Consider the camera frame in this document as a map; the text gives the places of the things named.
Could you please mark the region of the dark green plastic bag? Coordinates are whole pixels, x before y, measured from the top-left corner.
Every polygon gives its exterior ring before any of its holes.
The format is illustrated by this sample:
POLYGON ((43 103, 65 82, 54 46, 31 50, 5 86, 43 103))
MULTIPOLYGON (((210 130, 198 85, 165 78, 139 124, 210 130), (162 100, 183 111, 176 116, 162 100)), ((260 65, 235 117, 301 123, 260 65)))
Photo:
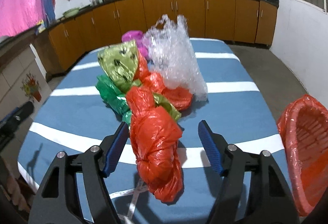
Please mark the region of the dark green plastic bag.
POLYGON ((131 110, 125 94, 122 93, 107 75, 98 75, 96 89, 103 101, 117 113, 126 124, 131 124, 131 110))

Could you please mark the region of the large orange plastic bag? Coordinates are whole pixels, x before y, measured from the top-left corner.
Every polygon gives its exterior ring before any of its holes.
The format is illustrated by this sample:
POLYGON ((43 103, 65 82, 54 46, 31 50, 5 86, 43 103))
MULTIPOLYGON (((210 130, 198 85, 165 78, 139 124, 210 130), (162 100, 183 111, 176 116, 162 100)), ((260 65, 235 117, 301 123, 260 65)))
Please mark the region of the large orange plastic bag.
POLYGON ((155 105, 148 88, 133 86, 126 100, 132 111, 130 141, 139 176, 156 199, 171 203, 183 188, 177 153, 182 130, 162 106, 155 105))

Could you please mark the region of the clear bubble wrap sheet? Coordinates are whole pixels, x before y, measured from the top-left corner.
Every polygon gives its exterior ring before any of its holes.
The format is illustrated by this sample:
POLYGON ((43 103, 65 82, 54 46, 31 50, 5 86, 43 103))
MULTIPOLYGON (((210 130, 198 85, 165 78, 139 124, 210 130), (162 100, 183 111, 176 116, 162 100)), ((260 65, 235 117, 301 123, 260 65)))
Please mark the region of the clear bubble wrap sheet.
POLYGON ((208 89, 188 35, 186 18, 171 20, 167 14, 144 34, 152 68, 169 89, 187 89, 197 101, 206 101, 208 89))

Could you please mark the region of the red trash basket with liner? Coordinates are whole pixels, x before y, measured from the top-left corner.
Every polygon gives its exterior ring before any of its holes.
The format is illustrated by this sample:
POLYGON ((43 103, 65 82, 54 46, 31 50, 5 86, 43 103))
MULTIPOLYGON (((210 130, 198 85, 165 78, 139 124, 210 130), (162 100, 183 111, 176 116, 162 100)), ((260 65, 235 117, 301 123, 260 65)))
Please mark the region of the red trash basket with liner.
POLYGON ((300 216, 308 216, 327 188, 327 108, 304 95, 287 106, 277 129, 296 208, 300 216))

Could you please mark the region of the flower sticker cabinet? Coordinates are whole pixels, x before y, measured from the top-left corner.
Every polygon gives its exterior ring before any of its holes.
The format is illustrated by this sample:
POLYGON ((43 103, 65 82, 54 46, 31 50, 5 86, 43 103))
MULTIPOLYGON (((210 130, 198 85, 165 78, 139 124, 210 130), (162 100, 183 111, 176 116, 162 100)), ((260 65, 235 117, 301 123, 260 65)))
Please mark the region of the flower sticker cabinet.
POLYGON ((1 71, 1 118, 27 101, 34 104, 34 117, 51 92, 45 68, 30 44, 1 71))

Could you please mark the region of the blue white striped tablecloth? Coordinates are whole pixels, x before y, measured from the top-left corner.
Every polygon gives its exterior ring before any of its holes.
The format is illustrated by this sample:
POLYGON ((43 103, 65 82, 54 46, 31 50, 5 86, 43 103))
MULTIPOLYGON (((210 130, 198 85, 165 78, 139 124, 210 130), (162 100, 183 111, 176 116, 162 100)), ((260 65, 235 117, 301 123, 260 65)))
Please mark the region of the blue white striped tablecloth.
MULTIPOLYGON (((242 151, 271 152, 288 176, 276 122, 239 58, 220 40, 192 38, 191 44, 207 84, 208 100, 193 102, 179 119, 183 131, 179 141, 182 195, 167 205, 149 193, 127 143, 115 172, 105 179, 123 223, 206 222, 222 180, 211 168, 198 137, 202 120, 242 151)), ((58 152, 85 152, 114 134, 120 125, 121 118, 106 106, 96 89, 101 74, 97 51, 93 51, 70 71, 34 117, 18 155, 18 169, 32 189, 38 189, 58 152)))

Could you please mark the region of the pink blue hanging blanket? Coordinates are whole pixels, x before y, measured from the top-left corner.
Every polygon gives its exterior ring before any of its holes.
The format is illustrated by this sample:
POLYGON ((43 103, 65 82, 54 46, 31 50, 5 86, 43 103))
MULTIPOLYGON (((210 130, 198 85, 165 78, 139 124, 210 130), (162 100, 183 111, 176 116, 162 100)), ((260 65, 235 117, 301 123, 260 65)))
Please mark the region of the pink blue hanging blanket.
POLYGON ((16 36, 40 22, 56 21, 55 0, 1 0, 1 36, 16 36))

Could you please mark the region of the yellow-green paw print bag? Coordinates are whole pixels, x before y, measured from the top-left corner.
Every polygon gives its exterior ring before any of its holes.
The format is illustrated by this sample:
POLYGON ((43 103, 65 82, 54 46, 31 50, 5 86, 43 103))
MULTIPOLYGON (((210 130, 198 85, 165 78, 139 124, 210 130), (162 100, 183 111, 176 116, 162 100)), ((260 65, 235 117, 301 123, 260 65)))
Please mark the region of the yellow-green paw print bag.
MULTIPOLYGON (((131 87, 140 87, 140 80, 134 80, 138 67, 138 47, 134 40, 121 44, 106 46, 98 52, 97 59, 100 67, 118 89, 125 94, 131 87)), ((174 120, 181 117, 181 113, 161 94, 153 93, 156 106, 162 106, 174 120)))

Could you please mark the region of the green basin on counter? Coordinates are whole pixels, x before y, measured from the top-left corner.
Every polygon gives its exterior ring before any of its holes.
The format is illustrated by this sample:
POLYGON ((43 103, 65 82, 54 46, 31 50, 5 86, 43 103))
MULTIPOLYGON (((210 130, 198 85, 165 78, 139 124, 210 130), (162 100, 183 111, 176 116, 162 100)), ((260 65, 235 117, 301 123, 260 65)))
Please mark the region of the green basin on counter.
POLYGON ((75 16, 79 12, 80 8, 71 8, 63 13, 63 17, 69 18, 75 16))

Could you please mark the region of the small orange plastic bag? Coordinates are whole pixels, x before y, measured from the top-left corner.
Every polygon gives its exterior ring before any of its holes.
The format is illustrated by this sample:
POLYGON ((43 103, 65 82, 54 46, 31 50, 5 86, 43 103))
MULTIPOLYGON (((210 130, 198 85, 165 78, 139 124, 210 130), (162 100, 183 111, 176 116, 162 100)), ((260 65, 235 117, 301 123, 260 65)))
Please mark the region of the small orange plastic bag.
POLYGON ((186 110, 192 104, 193 95, 187 89, 180 86, 169 89, 165 86, 160 73, 149 71, 147 60, 140 51, 138 51, 138 67, 133 79, 140 80, 152 92, 163 95, 178 111, 186 110))

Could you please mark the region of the magenta plastic bag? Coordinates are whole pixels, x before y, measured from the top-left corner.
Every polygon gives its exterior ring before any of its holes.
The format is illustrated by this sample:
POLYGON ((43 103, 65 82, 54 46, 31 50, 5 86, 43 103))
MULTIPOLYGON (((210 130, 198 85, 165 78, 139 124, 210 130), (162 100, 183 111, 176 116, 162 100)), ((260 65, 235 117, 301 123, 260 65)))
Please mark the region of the magenta plastic bag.
POLYGON ((130 30, 121 37, 122 42, 134 40, 142 56, 149 60, 148 43, 144 39, 144 33, 140 30, 130 30))

